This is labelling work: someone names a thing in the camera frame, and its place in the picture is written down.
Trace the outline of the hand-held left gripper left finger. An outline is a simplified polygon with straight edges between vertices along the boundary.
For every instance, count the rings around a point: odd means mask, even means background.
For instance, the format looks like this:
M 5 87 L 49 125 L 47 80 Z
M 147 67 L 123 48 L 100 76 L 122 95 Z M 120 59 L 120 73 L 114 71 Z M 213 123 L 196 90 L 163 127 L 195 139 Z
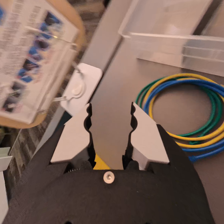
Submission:
M 88 161 L 93 169 L 96 165 L 94 144 L 90 132 L 92 105 L 88 103 L 64 124 L 63 131 L 51 158 L 51 163 L 69 162 L 75 169 Z

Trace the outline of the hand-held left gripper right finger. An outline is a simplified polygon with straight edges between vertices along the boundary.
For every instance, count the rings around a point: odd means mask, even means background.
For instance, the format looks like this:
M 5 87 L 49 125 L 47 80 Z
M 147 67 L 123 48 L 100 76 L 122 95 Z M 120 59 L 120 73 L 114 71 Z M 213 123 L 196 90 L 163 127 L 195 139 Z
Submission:
M 156 122 L 135 102 L 131 103 L 130 114 L 132 130 L 128 135 L 125 154 L 122 155 L 123 169 L 127 169 L 131 161 L 137 161 L 140 170 L 146 170 L 151 162 L 169 164 Z

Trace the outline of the yellow plastic bin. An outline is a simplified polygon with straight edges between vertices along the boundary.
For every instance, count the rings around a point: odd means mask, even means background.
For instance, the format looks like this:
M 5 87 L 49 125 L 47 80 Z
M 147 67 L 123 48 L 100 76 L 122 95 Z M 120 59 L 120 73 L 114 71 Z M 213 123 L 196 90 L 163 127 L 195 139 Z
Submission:
M 110 170 L 111 168 L 96 154 L 94 170 Z

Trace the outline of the white board stand base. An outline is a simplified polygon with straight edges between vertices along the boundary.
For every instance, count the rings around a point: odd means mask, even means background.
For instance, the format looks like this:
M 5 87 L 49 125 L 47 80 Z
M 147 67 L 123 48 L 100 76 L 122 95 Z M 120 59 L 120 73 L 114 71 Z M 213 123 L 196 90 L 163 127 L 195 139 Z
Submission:
M 78 64 L 63 92 L 61 107 L 71 116 L 76 115 L 88 104 L 101 77 L 101 69 L 85 63 Z

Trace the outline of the white panel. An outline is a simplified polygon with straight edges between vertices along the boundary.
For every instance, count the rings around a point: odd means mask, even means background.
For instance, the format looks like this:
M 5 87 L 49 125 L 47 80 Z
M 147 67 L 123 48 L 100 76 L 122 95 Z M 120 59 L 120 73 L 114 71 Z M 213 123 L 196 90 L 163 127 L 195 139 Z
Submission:
M 7 211 L 8 211 L 8 198 L 7 191 L 5 186 L 5 179 L 3 172 L 7 170 L 12 156 L 9 156 L 8 153 L 10 147 L 0 148 L 0 222 L 2 223 Z

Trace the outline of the clear plastic bin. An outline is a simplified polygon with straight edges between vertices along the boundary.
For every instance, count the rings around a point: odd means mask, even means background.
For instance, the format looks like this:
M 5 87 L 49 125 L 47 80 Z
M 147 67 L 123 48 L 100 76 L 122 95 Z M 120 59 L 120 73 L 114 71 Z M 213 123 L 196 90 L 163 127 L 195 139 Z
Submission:
M 136 58 L 224 76 L 223 0 L 133 0 L 118 32 Z

